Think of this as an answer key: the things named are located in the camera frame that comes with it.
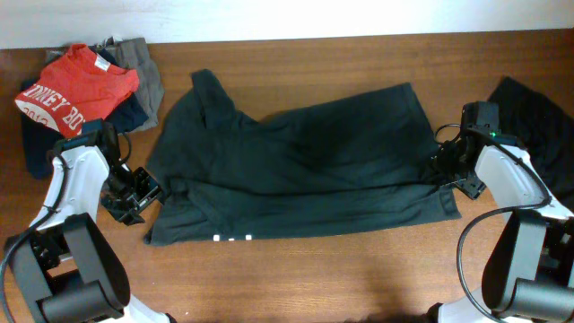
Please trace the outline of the dark green t-shirt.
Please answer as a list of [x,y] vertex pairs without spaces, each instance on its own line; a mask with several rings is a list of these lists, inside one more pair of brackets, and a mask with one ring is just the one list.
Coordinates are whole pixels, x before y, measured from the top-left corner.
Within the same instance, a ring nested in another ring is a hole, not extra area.
[[171,109],[148,170],[167,197],[145,236],[310,238],[456,220],[438,146],[409,83],[257,121],[209,70]]

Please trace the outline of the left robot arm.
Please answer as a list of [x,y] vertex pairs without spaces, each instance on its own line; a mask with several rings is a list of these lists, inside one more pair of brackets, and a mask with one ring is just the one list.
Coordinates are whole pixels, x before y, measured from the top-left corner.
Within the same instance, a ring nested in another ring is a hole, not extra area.
[[37,217],[7,240],[3,272],[10,271],[34,321],[170,323],[130,290],[126,270],[98,228],[104,206],[126,226],[165,194],[144,169],[130,170],[119,135],[101,119],[80,135],[58,141],[53,175]]

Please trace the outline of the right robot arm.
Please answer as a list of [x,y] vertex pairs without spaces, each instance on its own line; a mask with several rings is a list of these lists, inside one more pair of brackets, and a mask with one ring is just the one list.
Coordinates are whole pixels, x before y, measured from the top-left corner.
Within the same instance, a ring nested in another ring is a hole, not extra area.
[[463,258],[457,256],[465,295],[439,305],[436,320],[571,322],[573,213],[544,184],[524,145],[501,133],[497,104],[466,104],[458,128],[454,139],[440,144],[431,165],[473,200],[490,190],[497,207],[467,224],[457,253],[462,253],[466,236],[479,222],[501,215],[506,224],[484,267],[480,288],[468,287]]

